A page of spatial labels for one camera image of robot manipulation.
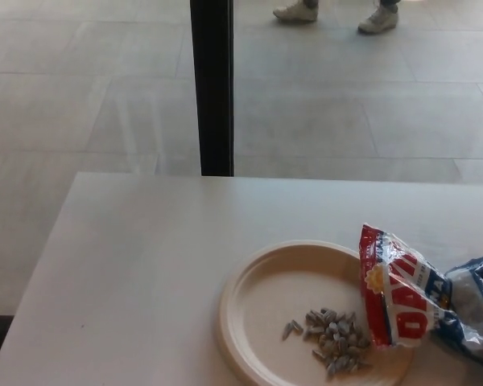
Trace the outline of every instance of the paper plate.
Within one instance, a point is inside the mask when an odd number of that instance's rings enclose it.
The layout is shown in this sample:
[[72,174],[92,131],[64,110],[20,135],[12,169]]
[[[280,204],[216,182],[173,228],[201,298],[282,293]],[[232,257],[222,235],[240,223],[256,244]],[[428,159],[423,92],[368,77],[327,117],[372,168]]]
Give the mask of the paper plate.
[[371,349],[372,368],[327,380],[312,356],[315,341],[283,328],[295,319],[305,326],[309,310],[356,312],[368,334],[359,290],[359,260],[346,248],[316,242],[280,244],[257,253],[228,280],[221,295],[217,339],[229,366],[248,384],[259,386],[399,384],[413,351]]

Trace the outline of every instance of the floor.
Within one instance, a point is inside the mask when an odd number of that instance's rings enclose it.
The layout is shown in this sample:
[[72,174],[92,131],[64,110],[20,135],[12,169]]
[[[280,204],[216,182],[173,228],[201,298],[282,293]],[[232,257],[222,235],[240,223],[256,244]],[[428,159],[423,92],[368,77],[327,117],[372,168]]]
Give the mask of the floor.
[[[483,183],[483,0],[234,0],[237,175]],[[198,175],[189,0],[0,0],[0,314],[79,170]]]

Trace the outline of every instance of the leg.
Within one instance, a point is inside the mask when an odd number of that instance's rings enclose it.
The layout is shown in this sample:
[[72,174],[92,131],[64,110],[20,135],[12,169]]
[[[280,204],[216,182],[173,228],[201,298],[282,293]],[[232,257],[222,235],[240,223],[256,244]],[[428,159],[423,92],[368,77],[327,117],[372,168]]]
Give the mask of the leg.
[[379,8],[358,26],[364,34],[380,34],[397,26],[399,21],[397,3],[400,0],[381,0]]
[[274,10],[274,16],[284,22],[315,22],[318,14],[319,0],[295,0]]
[[314,10],[319,7],[319,0],[303,0],[303,3],[310,10]]
[[391,6],[394,6],[395,4],[397,4],[398,2],[400,2],[401,0],[381,0],[380,3],[382,6],[384,6],[385,8],[389,8]]

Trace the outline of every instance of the white sneaker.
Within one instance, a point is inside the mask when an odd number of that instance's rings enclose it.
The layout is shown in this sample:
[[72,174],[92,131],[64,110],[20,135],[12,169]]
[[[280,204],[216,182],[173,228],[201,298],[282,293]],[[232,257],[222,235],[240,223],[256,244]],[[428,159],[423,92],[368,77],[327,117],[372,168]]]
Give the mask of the white sneaker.
[[315,22],[318,14],[318,7],[308,8],[302,0],[274,10],[274,16],[285,22]]
[[398,21],[398,12],[380,6],[369,18],[363,20],[357,29],[364,34],[379,34],[395,28]]

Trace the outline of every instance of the plastic wrapper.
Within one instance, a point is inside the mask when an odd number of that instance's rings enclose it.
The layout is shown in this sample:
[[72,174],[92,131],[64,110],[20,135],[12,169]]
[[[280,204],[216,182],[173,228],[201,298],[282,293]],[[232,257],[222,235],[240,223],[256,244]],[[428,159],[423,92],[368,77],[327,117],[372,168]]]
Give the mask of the plastic wrapper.
[[415,347],[432,331],[483,364],[483,257],[442,274],[396,236],[364,225],[360,264],[376,346]]

